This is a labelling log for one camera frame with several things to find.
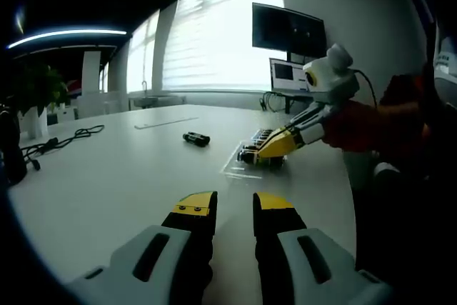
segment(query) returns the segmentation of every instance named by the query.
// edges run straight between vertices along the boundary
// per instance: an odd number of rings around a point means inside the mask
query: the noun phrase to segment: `computer monitor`
[[[323,21],[265,4],[252,4],[252,46],[324,57],[327,43]]]
[[[303,64],[270,58],[271,90],[288,96],[303,96],[309,91]]]

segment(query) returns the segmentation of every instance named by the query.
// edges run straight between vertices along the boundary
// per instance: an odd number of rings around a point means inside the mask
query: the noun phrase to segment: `white table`
[[[189,117],[198,119],[134,128]],[[240,141],[261,127],[287,121],[283,114],[181,105],[56,124],[49,134],[59,139],[79,128],[106,128],[39,157],[41,171],[30,170],[9,196],[44,263],[59,280],[69,282],[97,265],[108,265],[115,249],[146,227],[161,224],[180,198],[217,191],[214,277],[204,304],[261,304],[254,192],[286,197],[308,227],[319,228],[356,255],[352,193],[341,151],[322,142],[305,146],[288,157],[282,176],[262,180],[221,173]],[[186,143],[182,134],[187,131],[209,135],[210,145],[201,149]]]

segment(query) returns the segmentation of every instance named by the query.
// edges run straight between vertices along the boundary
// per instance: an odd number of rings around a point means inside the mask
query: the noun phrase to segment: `ceiling light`
[[[116,30],[101,30],[101,29],[79,29],[79,30],[64,30],[64,31],[55,31],[48,32],[46,34],[40,34],[32,37],[27,37],[20,41],[14,42],[8,46],[8,49],[14,48],[19,44],[26,43],[28,41],[33,41],[34,39],[42,39],[44,37],[57,36],[57,35],[72,35],[72,34],[113,34],[113,35],[125,35],[125,31],[116,31]]]

